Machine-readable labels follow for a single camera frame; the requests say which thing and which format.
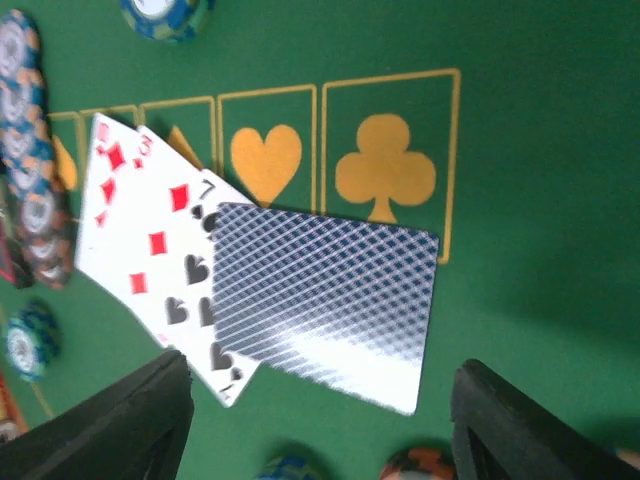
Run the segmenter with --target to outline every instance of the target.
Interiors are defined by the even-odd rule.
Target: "yellow spade symbol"
[[[202,163],[198,160],[196,152],[193,151],[193,148],[191,148],[191,145],[189,145],[186,137],[178,127],[174,126],[171,129],[169,136],[167,137],[167,143],[176,152],[186,158],[191,165],[196,167],[198,170],[202,170]]]
[[[67,190],[74,190],[78,185],[78,169],[76,168],[76,164],[57,135],[53,135],[51,143],[53,144],[53,150],[56,155],[58,177],[62,180]]]
[[[295,175],[302,160],[302,142],[288,125],[277,125],[264,142],[253,128],[241,128],[231,139],[231,163],[242,183],[268,207]]]

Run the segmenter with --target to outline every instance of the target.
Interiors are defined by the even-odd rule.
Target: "poker table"
[[[377,478],[409,445],[449,451],[468,358],[596,442],[640,448],[635,2],[219,0],[182,45],[139,37],[118,3],[0,1],[39,28],[76,218],[102,111],[146,123],[261,205],[441,240],[415,415],[267,366],[225,409],[196,379],[179,478],[253,478],[300,445],[336,479]],[[80,272],[60,291],[3,281],[2,320],[31,298],[63,334],[37,384],[0,363],[31,428],[160,354]]]

